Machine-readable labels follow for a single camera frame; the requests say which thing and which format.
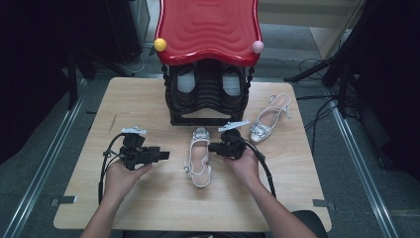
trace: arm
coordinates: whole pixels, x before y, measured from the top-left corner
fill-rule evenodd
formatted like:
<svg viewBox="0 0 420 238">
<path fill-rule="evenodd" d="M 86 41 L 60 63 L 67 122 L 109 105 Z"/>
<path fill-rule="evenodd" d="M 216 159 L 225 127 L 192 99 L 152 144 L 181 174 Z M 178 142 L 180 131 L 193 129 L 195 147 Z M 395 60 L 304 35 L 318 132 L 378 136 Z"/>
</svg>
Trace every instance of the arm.
<svg viewBox="0 0 420 238">
<path fill-rule="evenodd" d="M 263 186 L 259 162 L 253 151 L 246 149 L 240 159 L 223 158 L 223 161 L 253 196 L 274 237 L 316 237 Z"/>
<path fill-rule="evenodd" d="M 115 215 L 124 197 L 136 181 L 151 168 L 152 165 L 144 165 L 135 171 L 129 171 L 121 160 L 113 163 L 106 173 L 105 192 L 101 204 L 80 237 L 109 237 Z"/>
</svg>

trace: person's left hand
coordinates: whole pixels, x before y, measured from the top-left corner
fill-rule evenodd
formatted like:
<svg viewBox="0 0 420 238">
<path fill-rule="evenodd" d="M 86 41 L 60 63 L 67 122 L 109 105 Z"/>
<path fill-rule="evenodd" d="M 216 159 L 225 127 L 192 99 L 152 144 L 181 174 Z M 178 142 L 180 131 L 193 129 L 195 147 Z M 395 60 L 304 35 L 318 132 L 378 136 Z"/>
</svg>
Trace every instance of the person's left hand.
<svg viewBox="0 0 420 238">
<path fill-rule="evenodd" d="M 123 161 L 111 164 L 106 173 L 104 199 L 122 202 L 136 181 L 152 169 L 152 164 L 144 165 L 134 171 L 124 167 Z"/>
</svg>

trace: red plastic lid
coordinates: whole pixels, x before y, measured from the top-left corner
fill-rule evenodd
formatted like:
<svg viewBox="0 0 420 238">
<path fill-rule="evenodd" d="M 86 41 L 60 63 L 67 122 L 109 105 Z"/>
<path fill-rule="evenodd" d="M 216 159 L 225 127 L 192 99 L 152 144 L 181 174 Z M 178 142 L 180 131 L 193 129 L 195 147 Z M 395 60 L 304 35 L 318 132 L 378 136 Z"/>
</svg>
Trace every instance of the red plastic lid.
<svg viewBox="0 0 420 238">
<path fill-rule="evenodd" d="M 180 65 L 203 59 L 239 66 L 257 63 L 261 41 L 258 0 L 160 0 L 155 38 L 166 41 L 160 61 Z"/>
</svg>

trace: black stand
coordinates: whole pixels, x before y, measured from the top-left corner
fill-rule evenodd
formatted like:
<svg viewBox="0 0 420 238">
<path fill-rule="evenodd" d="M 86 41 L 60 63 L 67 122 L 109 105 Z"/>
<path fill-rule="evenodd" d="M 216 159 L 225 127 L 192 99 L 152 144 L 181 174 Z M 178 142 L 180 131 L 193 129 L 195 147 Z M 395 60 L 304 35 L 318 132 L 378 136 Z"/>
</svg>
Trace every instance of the black stand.
<svg viewBox="0 0 420 238">
<path fill-rule="evenodd" d="M 253 80 L 254 68 L 246 76 L 245 68 L 226 64 L 215 59 L 202 59 L 185 65 L 171 65 L 167 72 L 162 66 L 165 99 L 173 126 L 223 126 L 228 122 L 241 121 L 248 105 L 249 88 Z M 190 92 L 178 89 L 178 81 L 186 71 L 194 72 L 195 86 Z M 240 94 L 230 95 L 223 87 L 225 74 L 237 76 Z M 230 118 L 184 117 L 203 108 L 210 108 Z"/>
<path fill-rule="evenodd" d="M 379 4 L 380 1 L 367 0 L 365 9 L 355 28 L 352 30 L 340 49 L 331 58 L 303 71 L 298 75 L 285 78 L 284 81 L 298 82 L 301 79 L 308 77 L 309 75 L 328 66 L 329 68 L 322 79 L 322 83 L 326 87 L 331 87 L 335 84 L 338 78 L 341 79 L 338 108 L 342 116 L 346 118 L 345 103 L 347 87 L 353 73 L 363 67 L 363 63 L 359 56 L 362 54 L 365 42 L 369 40 L 368 24 L 374 25 L 374 21 L 372 19 L 375 16 L 375 12 Z"/>
</svg>

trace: pink ball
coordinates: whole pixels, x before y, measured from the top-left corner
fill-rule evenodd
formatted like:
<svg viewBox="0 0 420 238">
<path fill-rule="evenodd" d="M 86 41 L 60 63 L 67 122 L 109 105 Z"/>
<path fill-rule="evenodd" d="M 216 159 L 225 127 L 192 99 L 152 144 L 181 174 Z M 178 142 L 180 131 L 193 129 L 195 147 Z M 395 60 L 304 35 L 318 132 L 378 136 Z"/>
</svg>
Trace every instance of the pink ball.
<svg viewBox="0 0 420 238">
<path fill-rule="evenodd" d="M 255 41 L 253 42 L 253 52 L 255 54 L 260 54 L 263 51 L 263 42 Z"/>
</svg>

